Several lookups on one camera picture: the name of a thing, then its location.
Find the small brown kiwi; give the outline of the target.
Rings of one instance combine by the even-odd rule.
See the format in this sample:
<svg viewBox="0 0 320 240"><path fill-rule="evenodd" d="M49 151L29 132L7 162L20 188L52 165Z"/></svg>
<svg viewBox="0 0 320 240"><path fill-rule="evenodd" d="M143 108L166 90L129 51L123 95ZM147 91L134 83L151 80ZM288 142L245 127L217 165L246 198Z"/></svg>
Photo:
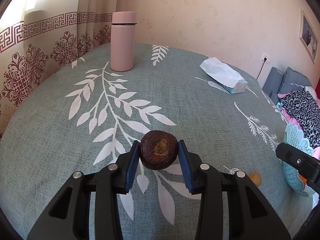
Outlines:
<svg viewBox="0 0 320 240"><path fill-rule="evenodd" d="M251 173L248 175L249 178L253 181L256 187L259 187L261 184L261 175L257 172Z"/></svg>

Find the small orange mandarin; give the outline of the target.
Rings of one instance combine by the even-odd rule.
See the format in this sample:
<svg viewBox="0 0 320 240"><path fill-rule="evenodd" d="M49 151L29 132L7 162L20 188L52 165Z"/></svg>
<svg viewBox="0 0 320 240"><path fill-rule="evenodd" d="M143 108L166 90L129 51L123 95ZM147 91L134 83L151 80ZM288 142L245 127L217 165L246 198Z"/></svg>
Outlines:
<svg viewBox="0 0 320 240"><path fill-rule="evenodd" d="M304 183L306 183L307 179L305 179L301 174L298 174L298 176Z"/></svg>

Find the light blue lattice basket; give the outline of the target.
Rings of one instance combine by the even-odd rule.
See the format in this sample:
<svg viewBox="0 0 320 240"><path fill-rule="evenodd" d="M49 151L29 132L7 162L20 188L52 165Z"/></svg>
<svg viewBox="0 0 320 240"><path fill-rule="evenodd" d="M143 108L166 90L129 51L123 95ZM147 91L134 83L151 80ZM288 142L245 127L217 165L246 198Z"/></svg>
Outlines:
<svg viewBox="0 0 320 240"><path fill-rule="evenodd" d="M295 193L303 197L312 197L316 192L298 176L306 155L314 157L313 148L308 138L297 125L289 123L285 128L285 161L282 162L285 179Z"/></svg>

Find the pink dotted cloth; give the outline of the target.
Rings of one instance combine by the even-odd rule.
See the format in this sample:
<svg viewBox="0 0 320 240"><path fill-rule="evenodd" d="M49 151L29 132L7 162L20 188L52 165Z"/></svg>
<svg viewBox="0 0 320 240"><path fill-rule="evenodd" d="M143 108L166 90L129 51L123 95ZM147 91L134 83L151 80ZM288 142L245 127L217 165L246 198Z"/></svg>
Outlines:
<svg viewBox="0 0 320 240"><path fill-rule="evenodd" d="M285 119L301 130L309 140L313 156L319 160L319 105L308 90L297 90L288 94L278 94L277 107Z"/></svg>

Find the leopard print garment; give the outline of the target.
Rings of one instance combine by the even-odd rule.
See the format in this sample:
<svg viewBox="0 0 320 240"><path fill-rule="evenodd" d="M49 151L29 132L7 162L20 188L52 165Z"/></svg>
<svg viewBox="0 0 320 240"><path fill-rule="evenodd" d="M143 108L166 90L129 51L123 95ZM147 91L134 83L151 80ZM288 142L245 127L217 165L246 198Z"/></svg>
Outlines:
<svg viewBox="0 0 320 240"><path fill-rule="evenodd" d="M304 90L295 91L279 99L289 116L295 118L312 148L319 147L319 106Z"/></svg>

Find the grey-blue cushion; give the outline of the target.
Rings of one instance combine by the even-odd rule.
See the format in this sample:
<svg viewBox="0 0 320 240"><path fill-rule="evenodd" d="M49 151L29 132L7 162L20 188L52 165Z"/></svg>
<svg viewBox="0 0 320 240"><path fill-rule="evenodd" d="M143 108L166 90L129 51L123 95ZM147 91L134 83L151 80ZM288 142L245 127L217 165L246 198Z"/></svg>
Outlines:
<svg viewBox="0 0 320 240"><path fill-rule="evenodd" d="M287 94L303 90L306 86L311 86L310 80L302 73L287 67L278 92L280 94Z"/></svg>
<svg viewBox="0 0 320 240"><path fill-rule="evenodd" d="M276 67L272 67L270 73L263 86L263 92L268 95L272 102L276 105L279 102L278 92L283 81L284 74Z"/></svg>

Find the teal leaf-pattern tablecloth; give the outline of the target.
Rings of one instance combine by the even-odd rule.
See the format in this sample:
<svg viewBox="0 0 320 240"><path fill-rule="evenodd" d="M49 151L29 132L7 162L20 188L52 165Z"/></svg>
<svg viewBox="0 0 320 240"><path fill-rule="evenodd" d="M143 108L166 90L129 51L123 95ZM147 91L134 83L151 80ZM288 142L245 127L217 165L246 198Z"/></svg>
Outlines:
<svg viewBox="0 0 320 240"><path fill-rule="evenodd" d="M246 72L246 90L229 94L200 67L204 55L135 46L134 67L110 67L109 45L99 46L30 90L23 75L33 60L8 61L23 100L5 107L1 139L1 209L22 237L69 176L100 171L152 130L173 134L218 171L258 173L260 191L294 235L312 199L287 184L276 146L286 120L257 80Z"/></svg>

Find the tissue pack with white tissue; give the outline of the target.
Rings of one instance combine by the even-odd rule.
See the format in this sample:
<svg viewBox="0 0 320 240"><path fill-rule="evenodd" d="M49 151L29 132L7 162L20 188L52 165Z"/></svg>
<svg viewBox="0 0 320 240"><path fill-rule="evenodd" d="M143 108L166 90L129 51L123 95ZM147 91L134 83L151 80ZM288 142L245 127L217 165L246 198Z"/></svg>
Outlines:
<svg viewBox="0 0 320 240"><path fill-rule="evenodd" d="M244 93L247 88L247 81L239 72L215 57L204 60L200 68L229 94Z"/></svg>

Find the pink thermos bottle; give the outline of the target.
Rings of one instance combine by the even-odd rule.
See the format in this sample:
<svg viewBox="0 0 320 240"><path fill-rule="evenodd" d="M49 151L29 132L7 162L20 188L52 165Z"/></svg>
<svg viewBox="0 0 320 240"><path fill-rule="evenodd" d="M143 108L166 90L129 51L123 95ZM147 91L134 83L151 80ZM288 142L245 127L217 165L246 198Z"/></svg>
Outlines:
<svg viewBox="0 0 320 240"><path fill-rule="evenodd" d="M112 14L111 68L126 72L133 68L137 13L120 11Z"/></svg>

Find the patterned beige curtain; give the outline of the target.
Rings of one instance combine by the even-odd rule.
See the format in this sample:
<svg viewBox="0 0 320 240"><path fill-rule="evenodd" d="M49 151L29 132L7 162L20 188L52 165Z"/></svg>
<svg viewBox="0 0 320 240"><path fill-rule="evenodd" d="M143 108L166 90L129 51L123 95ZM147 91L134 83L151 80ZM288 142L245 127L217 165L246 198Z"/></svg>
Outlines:
<svg viewBox="0 0 320 240"><path fill-rule="evenodd" d="M117 0L11 0L1 16L1 131L37 86L111 40Z"/></svg>

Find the white wall socket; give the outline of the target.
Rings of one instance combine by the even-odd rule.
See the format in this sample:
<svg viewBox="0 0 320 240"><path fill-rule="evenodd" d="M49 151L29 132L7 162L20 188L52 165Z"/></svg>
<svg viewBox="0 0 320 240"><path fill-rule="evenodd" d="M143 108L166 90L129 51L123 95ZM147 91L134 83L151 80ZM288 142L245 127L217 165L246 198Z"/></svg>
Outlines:
<svg viewBox="0 0 320 240"><path fill-rule="evenodd" d="M266 53L263 53L262 56L261 56L261 60L263 62L265 62L266 64L270 64L271 58Z"/></svg>

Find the framed wall picture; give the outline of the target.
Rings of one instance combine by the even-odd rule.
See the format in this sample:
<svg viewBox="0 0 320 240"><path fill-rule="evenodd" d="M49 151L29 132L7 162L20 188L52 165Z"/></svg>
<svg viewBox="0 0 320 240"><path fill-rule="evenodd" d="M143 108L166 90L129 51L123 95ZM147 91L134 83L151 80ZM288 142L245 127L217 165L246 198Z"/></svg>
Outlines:
<svg viewBox="0 0 320 240"><path fill-rule="evenodd" d="M308 51L313 64L315 64L317 59L318 38L316 37L316 34L303 10L301 10L299 38Z"/></svg>

